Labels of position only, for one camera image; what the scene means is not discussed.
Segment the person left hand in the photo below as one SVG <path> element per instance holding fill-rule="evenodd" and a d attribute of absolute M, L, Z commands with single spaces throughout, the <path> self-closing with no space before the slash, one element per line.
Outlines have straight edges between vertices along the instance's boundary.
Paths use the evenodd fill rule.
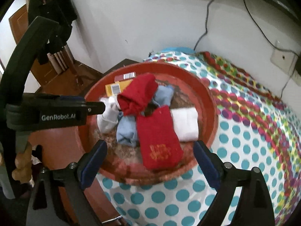
<path fill-rule="evenodd" d="M 28 183 L 32 177 L 32 145 L 27 142 L 23 153 L 18 153 L 15 158 L 16 168 L 12 172 L 12 178 L 21 184 Z"/>

